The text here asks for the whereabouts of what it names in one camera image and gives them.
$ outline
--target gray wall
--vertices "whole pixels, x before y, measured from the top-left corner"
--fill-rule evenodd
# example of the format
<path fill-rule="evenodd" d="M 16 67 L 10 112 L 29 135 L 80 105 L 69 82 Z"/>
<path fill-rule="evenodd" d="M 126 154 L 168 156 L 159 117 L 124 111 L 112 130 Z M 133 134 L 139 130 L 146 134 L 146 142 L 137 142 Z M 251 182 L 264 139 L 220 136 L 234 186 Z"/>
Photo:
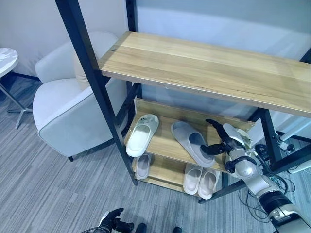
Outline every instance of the gray wall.
<path fill-rule="evenodd" d="M 144 33 L 294 60 L 300 60 L 311 46 L 310 0 L 138 0 L 137 4 L 138 28 Z M 144 86 L 143 95 L 150 100 L 244 119 L 254 111 L 251 106 L 158 87 Z M 278 114 L 276 121 L 288 118 Z M 262 138 L 258 131 L 255 135 Z M 311 127 L 301 136 L 311 137 Z"/>
<path fill-rule="evenodd" d="M 87 29 L 121 36 L 127 30 L 123 0 L 79 0 Z M 0 46 L 18 52 L 15 72 L 35 75 L 35 63 L 69 41 L 54 0 L 0 1 Z"/>

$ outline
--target side table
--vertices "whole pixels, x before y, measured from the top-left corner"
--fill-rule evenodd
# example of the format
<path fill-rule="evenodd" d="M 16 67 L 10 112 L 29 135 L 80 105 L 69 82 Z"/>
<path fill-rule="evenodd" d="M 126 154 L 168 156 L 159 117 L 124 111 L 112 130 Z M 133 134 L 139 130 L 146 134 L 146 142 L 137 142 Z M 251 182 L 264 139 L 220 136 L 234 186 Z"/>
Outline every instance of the side table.
<path fill-rule="evenodd" d="M 18 54 L 15 50 L 10 48 L 0 48 L 0 79 L 7 73 L 9 73 L 18 64 Z M 6 89 L 0 84 L 0 90 L 9 97 L 19 109 L 8 110 L 8 113 L 20 113 L 17 119 L 15 129 L 17 130 L 20 124 L 20 120 L 24 113 L 32 113 L 33 110 L 24 107 L 20 102 L 18 102 Z"/>

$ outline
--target marble tabletop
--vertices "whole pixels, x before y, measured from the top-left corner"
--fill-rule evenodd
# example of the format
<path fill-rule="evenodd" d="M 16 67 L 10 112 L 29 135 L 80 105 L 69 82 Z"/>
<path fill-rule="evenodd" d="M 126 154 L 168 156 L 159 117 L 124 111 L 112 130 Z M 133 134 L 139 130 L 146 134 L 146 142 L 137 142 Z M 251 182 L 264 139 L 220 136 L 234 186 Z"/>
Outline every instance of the marble tabletop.
<path fill-rule="evenodd" d="M 18 54 L 14 49 L 0 48 L 0 78 L 9 73 L 18 63 Z"/>

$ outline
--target white pillow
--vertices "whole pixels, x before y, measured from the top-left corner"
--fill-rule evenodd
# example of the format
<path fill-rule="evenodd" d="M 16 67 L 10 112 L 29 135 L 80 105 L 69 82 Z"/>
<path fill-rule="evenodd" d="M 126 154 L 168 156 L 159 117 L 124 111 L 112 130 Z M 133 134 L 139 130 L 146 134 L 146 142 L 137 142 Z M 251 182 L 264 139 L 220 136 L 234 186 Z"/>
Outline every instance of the white pillow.
<path fill-rule="evenodd" d="M 73 52 L 73 68 L 81 90 L 87 89 L 89 87 L 89 82 L 87 80 L 86 74 L 84 73 L 78 55 L 75 51 Z"/>

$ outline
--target striped carpet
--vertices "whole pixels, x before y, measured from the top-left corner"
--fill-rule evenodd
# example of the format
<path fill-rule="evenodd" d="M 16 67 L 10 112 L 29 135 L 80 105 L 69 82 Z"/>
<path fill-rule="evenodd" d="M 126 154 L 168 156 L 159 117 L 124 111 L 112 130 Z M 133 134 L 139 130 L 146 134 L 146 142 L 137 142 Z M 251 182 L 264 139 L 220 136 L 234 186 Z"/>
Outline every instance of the striped carpet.
<path fill-rule="evenodd" d="M 32 102 L 40 82 L 16 78 L 11 92 Z M 149 233 L 272 233 L 271 223 L 253 219 L 238 192 L 198 204 L 198 198 L 148 183 L 133 186 L 115 145 L 98 146 L 74 156 L 71 163 L 36 135 L 31 114 L 14 130 L 17 114 L 0 96 L 0 232 L 79 233 L 97 226 L 107 210 L 124 207 L 121 220 L 147 224 Z M 291 179 L 296 191 L 287 196 L 311 218 L 311 175 Z M 245 198 L 246 190 L 241 191 Z"/>

